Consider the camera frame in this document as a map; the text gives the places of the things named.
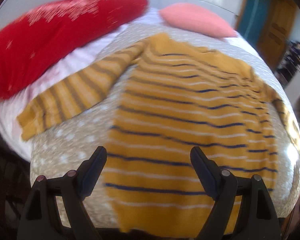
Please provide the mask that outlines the wooden door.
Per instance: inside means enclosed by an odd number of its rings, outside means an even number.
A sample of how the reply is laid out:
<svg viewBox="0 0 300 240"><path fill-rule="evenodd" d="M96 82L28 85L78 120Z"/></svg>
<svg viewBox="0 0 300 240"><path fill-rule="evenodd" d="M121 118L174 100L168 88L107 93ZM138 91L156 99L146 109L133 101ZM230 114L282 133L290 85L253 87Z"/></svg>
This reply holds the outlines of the wooden door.
<svg viewBox="0 0 300 240"><path fill-rule="evenodd" d="M275 69L286 49L297 5L293 0L271 0L266 22L257 42L257 51L264 62Z"/></svg>

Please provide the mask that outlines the pink knit cushion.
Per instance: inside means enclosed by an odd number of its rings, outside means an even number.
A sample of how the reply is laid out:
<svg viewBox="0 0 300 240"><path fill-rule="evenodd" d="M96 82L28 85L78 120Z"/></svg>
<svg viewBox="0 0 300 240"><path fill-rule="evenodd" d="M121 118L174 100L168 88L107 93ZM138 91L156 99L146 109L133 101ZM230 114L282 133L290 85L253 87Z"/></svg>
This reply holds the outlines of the pink knit cushion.
<svg viewBox="0 0 300 240"><path fill-rule="evenodd" d="M169 25L215 38L237 37L236 31L217 14L191 3L175 3L159 11Z"/></svg>

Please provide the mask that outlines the red floral long pillow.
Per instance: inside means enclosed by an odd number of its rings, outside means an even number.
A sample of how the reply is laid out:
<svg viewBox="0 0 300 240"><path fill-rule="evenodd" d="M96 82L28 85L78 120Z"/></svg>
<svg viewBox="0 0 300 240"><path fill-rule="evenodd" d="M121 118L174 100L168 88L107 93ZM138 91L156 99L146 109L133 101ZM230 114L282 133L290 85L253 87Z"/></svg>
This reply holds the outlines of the red floral long pillow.
<svg viewBox="0 0 300 240"><path fill-rule="evenodd" d="M74 49L142 16L147 7L148 0L60 0L21 15L0 31L0 102Z"/></svg>

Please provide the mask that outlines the beige heart-patterned quilt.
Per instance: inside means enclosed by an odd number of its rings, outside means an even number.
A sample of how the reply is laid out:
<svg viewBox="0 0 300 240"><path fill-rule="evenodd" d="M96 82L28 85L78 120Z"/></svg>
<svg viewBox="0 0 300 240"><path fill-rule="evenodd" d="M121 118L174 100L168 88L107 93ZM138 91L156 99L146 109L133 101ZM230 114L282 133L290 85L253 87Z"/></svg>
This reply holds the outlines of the beige heart-patterned quilt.
<svg viewBox="0 0 300 240"><path fill-rule="evenodd" d="M289 103L283 88L261 59L228 42L190 31L162 25L131 23L126 30L111 38L110 41L99 42L101 50L96 57L102 59L140 39L160 32L168 33L176 41L216 49L230 57L245 61L253 67L258 76L278 92L285 103ZM62 176L68 170L77 168L82 161L93 154L97 146L106 142L107 129L111 126L115 107L119 103L128 77L129 72L125 72L112 88L109 96L98 105L32 139L31 181L41 174L48 178ZM269 114L279 150L279 174L272 199L277 215L286 217L292 211L300 194L300 154L288 139L273 106L269 107Z"/></svg>

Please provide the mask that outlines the yellow striped knit sweater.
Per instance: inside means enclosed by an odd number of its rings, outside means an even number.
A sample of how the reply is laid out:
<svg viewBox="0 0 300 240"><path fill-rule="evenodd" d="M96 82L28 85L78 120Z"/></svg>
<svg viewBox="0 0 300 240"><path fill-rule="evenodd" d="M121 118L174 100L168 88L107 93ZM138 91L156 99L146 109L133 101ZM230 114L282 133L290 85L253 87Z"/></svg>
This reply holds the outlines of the yellow striped knit sweater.
<svg viewBox="0 0 300 240"><path fill-rule="evenodd" d="M25 140L104 101L129 72L107 140L107 163L86 208L94 226L193 237L213 206L191 165L194 146L274 192L273 106L300 152L290 104L242 60L156 34L117 50L36 96L17 119Z"/></svg>

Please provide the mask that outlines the teal curtain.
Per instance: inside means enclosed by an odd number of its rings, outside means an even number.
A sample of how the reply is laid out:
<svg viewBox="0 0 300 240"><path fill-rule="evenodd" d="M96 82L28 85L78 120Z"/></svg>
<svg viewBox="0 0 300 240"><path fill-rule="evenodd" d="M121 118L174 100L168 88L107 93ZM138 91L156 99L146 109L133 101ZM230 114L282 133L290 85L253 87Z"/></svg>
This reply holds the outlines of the teal curtain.
<svg viewBox="0 0 300 240"><path fill-rule="evenodd" d="M271 0L247 0L237 31L254 48L266 23Z"/></svg>

